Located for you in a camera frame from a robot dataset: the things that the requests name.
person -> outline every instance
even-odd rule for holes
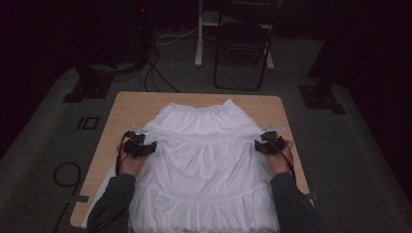
[[[291,161],[293,142],[285,142],[287,147],[282,153]],[[275,175],[270,185],[281,232],[327,232],[325,223],[309,199],[297,188],[285,158],[280,154],[265,156]],[[128,232],[128,207],[136,177],[146,159],[147,156],[132,158],[123,150],[120,152],[119,174],[110,178],[106,191],[91,210],[87,219],[89,232]]]

equipment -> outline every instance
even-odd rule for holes
[[[129,138],[127,142],[123,143],[124,138]],[[119,154],[116,159],[116,175],[119,174],[119,167],[121,163],[127,158],[123,158],[120,160],[121,151],[124,150],[128,154],[128,156],[132,158],[137,157],[146,157],[149,154],[155,152],[155,148],[157,146],[157,142],[154,141],[149,145],[144,145],[146,135],[144,134],[136,134],[134,131],[127,131],[123,134],[120,142]]]

white skirt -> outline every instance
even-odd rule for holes
[[[131,231],[279,231],[273,173],[254,147],[263,132],[231,100],[206,108],[172,103],[144,129],[145,144],[157,141],[157,148],[136,180]]]

dark sleeve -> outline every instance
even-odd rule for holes
[[[135,180],[131,175],[110,178],[106,191],[88,215],[88,232],[127,232]]]
[[[278,174],[270,185],[282,233],[327,232],[325,223],[309,199],[297,188],[291,174]]]

metal chair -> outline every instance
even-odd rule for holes
[[[219,11],[217,46],[215,54],[215,87],[222,89],[257,90],[260,88],[271,40],[279,19],[276,1],[230,1]],[[263,64],[257,86],[241,87],[220,85],[218,82],[218,62],[220,49],[228,51],[253,51],[258,54],[256,65],[263,54]]]

